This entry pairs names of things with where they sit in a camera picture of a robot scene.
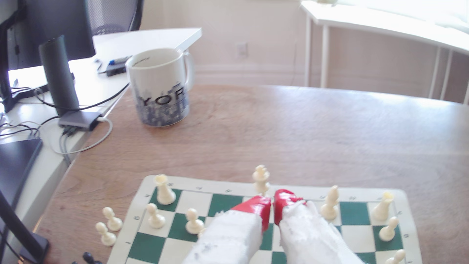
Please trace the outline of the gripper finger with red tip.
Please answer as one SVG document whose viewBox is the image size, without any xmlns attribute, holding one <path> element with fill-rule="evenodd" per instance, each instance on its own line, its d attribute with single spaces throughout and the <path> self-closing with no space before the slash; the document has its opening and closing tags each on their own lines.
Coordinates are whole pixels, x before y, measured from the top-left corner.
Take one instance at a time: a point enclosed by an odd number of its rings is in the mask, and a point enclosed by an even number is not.
<svg viewBox="0 0 469 264">
<path fill-rule="evenodd" d="M 287 189 L 274 195 L 274 223 L 288 264 L 363 264 L 315 204 Z"/>
<path fill-rule="evenodd" d="M 256 195 L 214 217 L 183 264 L 248 264 L 268 229 L 271 198 Z"/>
</svg>

